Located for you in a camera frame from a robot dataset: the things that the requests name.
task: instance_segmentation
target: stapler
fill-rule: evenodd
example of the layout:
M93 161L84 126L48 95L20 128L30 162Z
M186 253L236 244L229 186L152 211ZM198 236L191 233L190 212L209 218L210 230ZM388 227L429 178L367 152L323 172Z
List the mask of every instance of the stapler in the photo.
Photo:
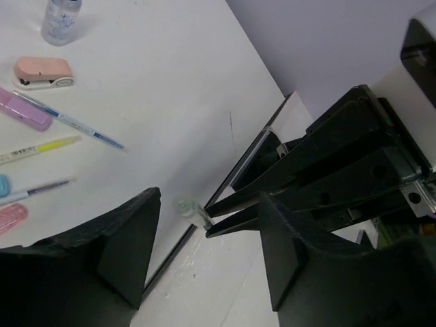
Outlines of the stapler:
M68 62L60 58L21 57L15 63L12 83L25 91L73 85Z

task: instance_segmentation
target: white wall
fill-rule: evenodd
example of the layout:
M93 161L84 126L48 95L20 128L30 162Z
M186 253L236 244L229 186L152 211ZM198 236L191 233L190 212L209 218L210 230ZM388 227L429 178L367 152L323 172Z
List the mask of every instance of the white wall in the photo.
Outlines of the white wall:
M281 88L316 119L399 62L408 20L435 0L227 0Z

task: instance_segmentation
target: purple highlighter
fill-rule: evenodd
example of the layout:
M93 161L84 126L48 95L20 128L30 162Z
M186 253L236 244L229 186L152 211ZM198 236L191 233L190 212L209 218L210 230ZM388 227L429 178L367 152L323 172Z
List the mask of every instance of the purple highlighter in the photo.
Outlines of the purple highlighter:
M46 131L52 125L51 116L1 87L0 109L37 131Z

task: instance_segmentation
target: white table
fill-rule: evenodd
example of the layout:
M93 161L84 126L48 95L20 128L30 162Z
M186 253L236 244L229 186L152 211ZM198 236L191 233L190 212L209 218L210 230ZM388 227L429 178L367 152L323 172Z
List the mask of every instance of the white table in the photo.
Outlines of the white table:
M152 273L188 226L172 199L189 192L204 204L283 96L224 0L84 1L75 40L60 48L39 35L45 6L0 2L0 86L12 89L20 56L67 59L76 85L29 94L130 150L84 137L2 166L14 191L66 176L77 181L22 201L29 217L0 236L0 247L29 246L158 186ZM73 135L58 121L40 133L0 116L0 153Z

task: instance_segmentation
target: yellow pen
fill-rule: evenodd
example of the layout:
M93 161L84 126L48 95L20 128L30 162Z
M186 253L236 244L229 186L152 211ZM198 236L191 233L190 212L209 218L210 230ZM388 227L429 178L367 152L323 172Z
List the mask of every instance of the yellow pen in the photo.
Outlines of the yellow pen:
M61 148L62 146L67 146L76 143L81 139L82 138L80 136L72 136L70 138L62 138L60 140L55 140L49 143L30 146L29 148L12 151L11 153L5 153L4 155L0 155L0 166L4 164L8 164L13 161L31 157L33 155L37 155L39 153L43 153L49 150L58 149Z

